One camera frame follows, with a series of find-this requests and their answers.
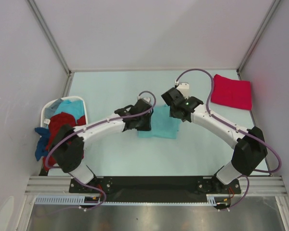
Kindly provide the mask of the teal t-shirt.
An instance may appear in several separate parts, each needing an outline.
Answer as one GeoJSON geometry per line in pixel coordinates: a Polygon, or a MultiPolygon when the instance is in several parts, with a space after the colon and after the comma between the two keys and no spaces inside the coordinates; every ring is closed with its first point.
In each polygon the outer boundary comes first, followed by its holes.
{"type": "Polygon", "coordinates": [[[139,138],[176,139],[181,120],[170,117],[170,107],[156,106],[151,116],[151,130],[138,131],[139,138]]]}

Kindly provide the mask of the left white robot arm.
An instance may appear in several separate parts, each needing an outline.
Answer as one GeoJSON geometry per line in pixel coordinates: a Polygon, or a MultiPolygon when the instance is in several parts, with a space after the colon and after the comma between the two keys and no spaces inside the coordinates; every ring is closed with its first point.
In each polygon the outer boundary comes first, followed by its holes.
{"type": "Polygon", "coordinates": [[[135,105],[114,111],[109,117],[83,126],[60,127],[49,152],[64,173],[80,181],[80,187],[90,193],[96,189],[93,171],[83,163],[85,149],[94,141],[127,130],[150,131],[153,106],[148,97],[139,97],[135,105]]]}

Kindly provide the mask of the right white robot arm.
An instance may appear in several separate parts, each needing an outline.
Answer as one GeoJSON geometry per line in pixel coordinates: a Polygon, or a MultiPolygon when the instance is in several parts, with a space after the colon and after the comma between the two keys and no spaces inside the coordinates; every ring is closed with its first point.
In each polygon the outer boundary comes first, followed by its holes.
{"type": "Polygon", "coordinates": [[[179,87],[172,87],[161,97],[170,107],[171,117],[202,126],[234,150],[232,159],[214,175],[212,186],[216,192],[224,193],[234,179],[249,176],[266,158],[268,151],[258,127],[247,129],[222,118],[216,119],[203,101],[194,96],[185,97],[179,87]]]}

